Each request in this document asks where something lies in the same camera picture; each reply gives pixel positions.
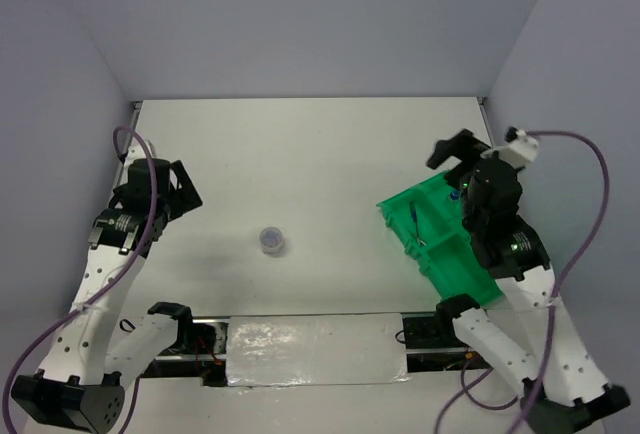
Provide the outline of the white glue bottle blue cap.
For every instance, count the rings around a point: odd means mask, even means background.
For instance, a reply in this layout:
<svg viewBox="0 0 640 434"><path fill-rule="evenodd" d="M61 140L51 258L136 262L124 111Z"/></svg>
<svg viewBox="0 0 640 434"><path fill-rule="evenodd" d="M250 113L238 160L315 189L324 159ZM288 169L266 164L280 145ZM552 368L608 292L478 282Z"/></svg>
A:
<svg viewBox="0 0 640 434"><path fill-rule="evenodd" d="M458 203L460 201L461 192L459 190L452 190L448 196L452 203Z"/></svg>

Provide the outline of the blue ballpoint pen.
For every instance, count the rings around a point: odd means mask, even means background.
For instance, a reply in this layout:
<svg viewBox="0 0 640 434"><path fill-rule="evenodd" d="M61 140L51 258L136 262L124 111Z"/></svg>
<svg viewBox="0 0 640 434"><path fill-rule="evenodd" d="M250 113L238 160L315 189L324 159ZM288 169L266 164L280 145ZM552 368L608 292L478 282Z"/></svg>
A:
<svg viewBox="0 0 640 434"><path fill-rule="evenodd" d="M414 224L414 231L415 231L416 241L418 242L419 245L424 246L424 245L426 245L426 243L422 240L422 238L420 236L418 216L417 216L417 211L416 211L416 206L415 206L414 201L410 201L409 202L409 211L410 211L411 219L412 219L413 224Z"/></svg>

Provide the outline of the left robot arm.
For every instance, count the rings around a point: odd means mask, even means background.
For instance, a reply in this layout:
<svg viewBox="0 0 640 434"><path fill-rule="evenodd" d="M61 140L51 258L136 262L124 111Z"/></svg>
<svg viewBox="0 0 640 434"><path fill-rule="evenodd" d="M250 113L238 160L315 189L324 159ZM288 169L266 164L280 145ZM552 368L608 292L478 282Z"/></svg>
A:
<svg viewBox="0 0 640 434"><path fill-rule="evenodd" d="M108 433L122 414L127 389L155 357L193 346L192 312L171 302L155 303L131 334L115 347L109 343L153 243L169 222L201 205L181 162L129 162L125 183L94 221L71 320L54 328L51 349L35 373L9 384L11 400L34 421Z"/></svg>

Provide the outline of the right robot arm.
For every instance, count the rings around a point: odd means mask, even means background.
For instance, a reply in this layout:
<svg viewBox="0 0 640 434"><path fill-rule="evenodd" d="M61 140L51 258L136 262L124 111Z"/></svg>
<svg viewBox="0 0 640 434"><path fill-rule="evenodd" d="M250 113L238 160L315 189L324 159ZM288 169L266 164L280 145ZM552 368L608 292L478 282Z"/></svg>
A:
<svg viewBox="0 0 640 434"><path fill-rule="evenodd" d="M527 425L534 433L577 433L631 399L598 368L567 312L560 288L570 270L554 272L541 238L519 214L519 174L536 159L540 135L512 127L504 145L492 148L463 129L437 141L426 162L435 169L458 159L445 180L460 193L462 226L529 347L497 327L468 294L438 304L435 334L446 345L466 344L513 389L520 411L508 432Z"/></svg>

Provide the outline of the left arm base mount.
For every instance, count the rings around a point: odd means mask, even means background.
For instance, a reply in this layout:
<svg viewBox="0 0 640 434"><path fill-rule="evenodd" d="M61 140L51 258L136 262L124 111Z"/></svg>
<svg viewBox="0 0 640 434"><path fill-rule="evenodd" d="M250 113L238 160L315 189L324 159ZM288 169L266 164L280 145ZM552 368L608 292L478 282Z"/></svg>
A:
<svg viewBox="0 0 640 434"><path fill-rule="evenodd" d="M143 379L191 379L204 387L227 387L229 318L196 318L190 345L162 351Z"/></svg>

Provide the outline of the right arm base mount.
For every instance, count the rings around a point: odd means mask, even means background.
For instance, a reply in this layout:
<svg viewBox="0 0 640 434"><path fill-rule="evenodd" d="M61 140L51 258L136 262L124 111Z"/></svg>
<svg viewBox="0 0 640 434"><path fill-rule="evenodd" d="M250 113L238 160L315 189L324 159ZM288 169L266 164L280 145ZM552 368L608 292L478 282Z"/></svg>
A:
<svg viewBox="0 0 640 434"><path fill-rule="evenodd" d="M404 346L409 373L460 370L468 360L468 347L445 333L432 312L403 314L395 340Z"/></svg>

